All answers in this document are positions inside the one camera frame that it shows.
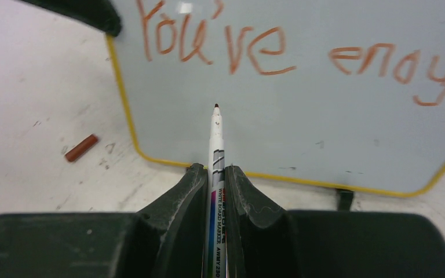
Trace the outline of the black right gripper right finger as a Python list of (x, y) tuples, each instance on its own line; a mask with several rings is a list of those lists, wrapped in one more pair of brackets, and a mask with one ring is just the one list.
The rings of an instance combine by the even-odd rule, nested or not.
[(416, 214), (286, 210), (225, 169), (229, 277), (445, 277), (445, 239)]

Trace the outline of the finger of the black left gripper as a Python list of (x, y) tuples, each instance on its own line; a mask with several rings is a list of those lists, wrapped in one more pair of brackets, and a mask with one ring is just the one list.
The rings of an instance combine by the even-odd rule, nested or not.
[(22, 0), (22, 2), (80, 21), (113, 37), (117, 37), (122, 31), (121, 17), (109, 0)]

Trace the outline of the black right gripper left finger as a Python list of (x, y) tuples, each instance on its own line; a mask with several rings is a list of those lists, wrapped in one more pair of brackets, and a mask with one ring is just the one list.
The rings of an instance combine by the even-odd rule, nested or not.
[(201, 277), (207, 171), (135, 213), (0, 215), (0, 277)]

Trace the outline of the white whiteboard marker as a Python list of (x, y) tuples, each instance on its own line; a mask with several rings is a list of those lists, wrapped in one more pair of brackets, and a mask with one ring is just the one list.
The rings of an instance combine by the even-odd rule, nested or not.
[(207, 165), (206, 242), (203, 277), (226, 276), (225, 227), (225, 152), (223, 117), (218, 104), (214, 106), (210, 122), (209, 161)]

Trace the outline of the red marker cap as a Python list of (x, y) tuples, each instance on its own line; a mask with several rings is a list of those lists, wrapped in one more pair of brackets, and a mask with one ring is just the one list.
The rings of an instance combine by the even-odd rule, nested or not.
[(84, 155), (92, 146), (98, 143), (99, 138), (95, 134), (91, 134), (82, 140), (77, 146), (75, 146), (72, 150), (68, 151), (64, 157), (67, 162), (75, 162), (82, 155)]

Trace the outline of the yellow framed whiteboard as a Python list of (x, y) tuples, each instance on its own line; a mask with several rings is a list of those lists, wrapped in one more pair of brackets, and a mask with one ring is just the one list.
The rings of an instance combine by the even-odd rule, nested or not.
[(136, 151), (247, 175), (415, 196), (445, 173), (445, 1), (113, 1)]

